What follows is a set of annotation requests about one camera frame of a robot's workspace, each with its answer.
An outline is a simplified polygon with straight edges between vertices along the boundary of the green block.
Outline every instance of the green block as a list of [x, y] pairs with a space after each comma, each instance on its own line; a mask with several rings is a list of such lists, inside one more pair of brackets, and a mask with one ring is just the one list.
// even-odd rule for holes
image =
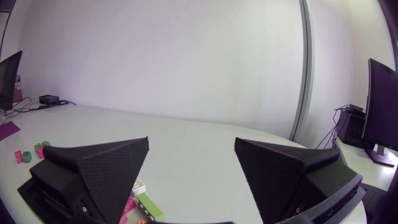
[[43, 145], [43, 146], [50, 146], [50, 142], [48, 142], [48, 141], [43, 141], [43, 142], [42, 142], [42, 145]]
[[139, 194], [136, 197], [136, 203], [142, 209], [146, 217], [151, 221], [162, 222], [164, 221], [164, 214], [145, 194]]
[[35, 145], [35, 151], [36, 151], [37, 147], [42, 147], [42, 145], [40, 143], [36, 144]]
[[30, 152], [26, 151], [26, 152], [22, 153], [22, 160], [24, 162], [30, 162], [31, 159], [32, 159], [32, 155], [30, 154]]

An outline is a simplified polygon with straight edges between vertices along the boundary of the textured black pad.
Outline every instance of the textured black pad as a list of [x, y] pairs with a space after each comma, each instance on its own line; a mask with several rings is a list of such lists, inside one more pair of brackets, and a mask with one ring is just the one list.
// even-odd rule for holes
[[148, 138], [142, 138], [75, 148], [46, 146], [43, 154], [77, 171], [104, 219], [119, 223], [148, 150]]
[[236, 138], [241, 163], [264, 223], [275, 223], [286, 209], [302, 176], [337, 161], [340, 150], [302, 149]]

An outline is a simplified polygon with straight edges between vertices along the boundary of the red block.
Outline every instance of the red block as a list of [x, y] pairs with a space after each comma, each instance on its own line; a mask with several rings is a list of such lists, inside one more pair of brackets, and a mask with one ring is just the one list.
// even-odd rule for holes
[[122, 217], [120, 218], [119, 224], [123, 224], [127, 221], [127, 215], [123, 212]]
[[21, 150], [20, 150], [20, 151], [14, 152], [14, 156], [15, 156], [15, 159], [17, 160], [17, 163], [24, 162], [24, 161], [22, 160], [22, 153], [21, 153]]
[[131, 197], [127, 200], [126, 206], [124, 206], [124, 213], [130, 212], [133, 208], [136, 207], [136, 201], [134, 201]]
[[38, 156], [40, 159], [44, 159], [43, 148], [44, 148], [44, 147], [37, 147], [37, 148], [36, 148], [37, 156]]

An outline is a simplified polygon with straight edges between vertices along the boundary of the white table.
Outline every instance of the white table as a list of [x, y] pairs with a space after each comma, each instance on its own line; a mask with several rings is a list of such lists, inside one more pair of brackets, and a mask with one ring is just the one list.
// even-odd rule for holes
[[384, 150], [395, 164], [388, 167], [373, 163], [364, 149], [344, 144], [340, 138], [337, 138], [336, 145], [343, 153], [347, 166], [363, 176], [362, 183], [388, 191], [398, 164], [398, 158], [392, 152], [387, 148]]
[[[0, 197], [16, 223], [40, 223], [17, 189], [40, 159], [34, 144], [75, 147], [149, 137], [139, 173], [147, 195], [177, 223], [262, 223], [238, 158], [235, 137], [300, 146], [253, 129], [226, 124], [159, 118], [86, 106], [58, 106], [11, 119], [21, 130], [0, 141]], [[30, 163], [16, 164], [14, 151], [30, 151]], [[142, 218], [134, 209], [127, 223]], [[366, 223], [359, 203], [346, 223]]]

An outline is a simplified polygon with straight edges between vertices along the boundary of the power adapter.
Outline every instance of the power adapter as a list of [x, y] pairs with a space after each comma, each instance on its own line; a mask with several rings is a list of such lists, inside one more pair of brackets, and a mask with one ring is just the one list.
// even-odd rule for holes
[[59, 96], [53, 96], [53, 95], [44, 95], [39, 97], [39, 103], [44, 104], [44, 105], [54, 105], [58, 101], [60, 101]]

